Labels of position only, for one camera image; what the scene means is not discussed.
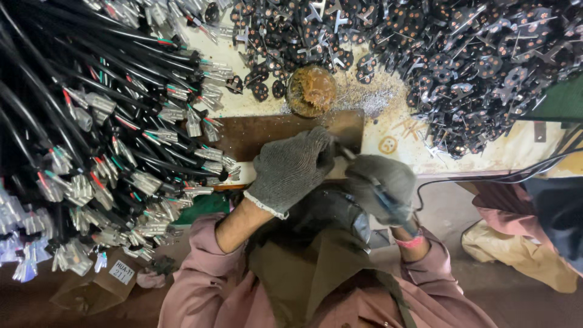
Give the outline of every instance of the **paper bag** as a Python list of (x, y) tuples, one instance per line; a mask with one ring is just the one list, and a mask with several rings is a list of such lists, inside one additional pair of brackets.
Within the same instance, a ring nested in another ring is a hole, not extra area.
[(463, 250), (484, 263), (498, 260), (562, 293), (577, 290), (579, 275), (543, 245), (523, 236), (497, 232), (486, 221), (478, 221), (462, 234)]
[(93, 268), (83, 277), (69, 272), (70, 277), (51, 298), (65, 309), (85, 315), (104, 311), (125, 301), (136, 284), (141, 267), (122, 249), (107, 252), (107, 268), (96, 273)]

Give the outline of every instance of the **label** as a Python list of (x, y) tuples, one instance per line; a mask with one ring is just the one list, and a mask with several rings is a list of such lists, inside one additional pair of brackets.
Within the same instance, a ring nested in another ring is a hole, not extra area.
[(110, 270), (110, 274), (125, 285), (128, 284), (129, 280), (134, 276), (134, 273), (135, 271), (130, 269), (120, 260), (117, 260), (113, 265), (113, 268)]

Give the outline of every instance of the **pink wristband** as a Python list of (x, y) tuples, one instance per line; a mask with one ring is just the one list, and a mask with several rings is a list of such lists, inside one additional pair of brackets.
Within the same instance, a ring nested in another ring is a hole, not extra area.
[(417, 247), (418, 245), (421, 245), (421, 243), (423, 242), (423, 231), (421, 229), (419, 229), (419, 231), (417, 232), (417, 236), (415, 238), (413, 238), (413, 240), (409, 240), (407, 242), (402, 241), (402, 240), (398, 240), (395, 239), (395, 243), (397, 245), (399, 245), (399, 247), (402, 248), (414, 248)]

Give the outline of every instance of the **pink sleeve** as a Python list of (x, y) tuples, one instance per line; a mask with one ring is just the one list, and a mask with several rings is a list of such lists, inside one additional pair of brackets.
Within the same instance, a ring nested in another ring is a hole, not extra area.
[(451, 259), (445, 245), (427, 229), (423, 235), (431, 249), (419, 261), (401, 264), (401, 276), (433, 298), (466, 327), (496, 327), (488, 315), (463, 295), (451, 274)]
[(419, 261), (401, 262), (401, 277), (421, 289), (423, 289), (424, 284), (435, 281), (449, 281), (457, 285), (456, 280), (451, 275), (451, 262), (447, 248), (427, 229), (422, 227), (422, 230), (423, 236), (427, 238), (431, 248)]
[(229, 254), (220, 250), (215, 238), (216, 221), (214, 215), (201, 217), (192, 224), (191, 252), (174, 273), (174, 284), (162, 304), (158, 327), (214, 326), (223, 303), (220, 293), (226, 280), (222, 276), (235, 269), (243, 252), (243, 247)]

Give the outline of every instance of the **hand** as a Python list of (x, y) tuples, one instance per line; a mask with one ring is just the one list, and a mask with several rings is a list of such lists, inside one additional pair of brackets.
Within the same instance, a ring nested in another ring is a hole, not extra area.
[(265, 144), (253, 160), (257, 179), (245, 196), (285, 219), (287, 210), (322, 183), (334, 167), (331, 144), (324, 127)]
[[(411, 214), (411, 197), (417, 177), (404, 163), (377, 155), (360, 155), (346, 169), (350, 191), (356, 202), (379, 223), (402, 226)], [(400, 206), (389, 214), (377, 200), (369, 177), (377, 179)]]

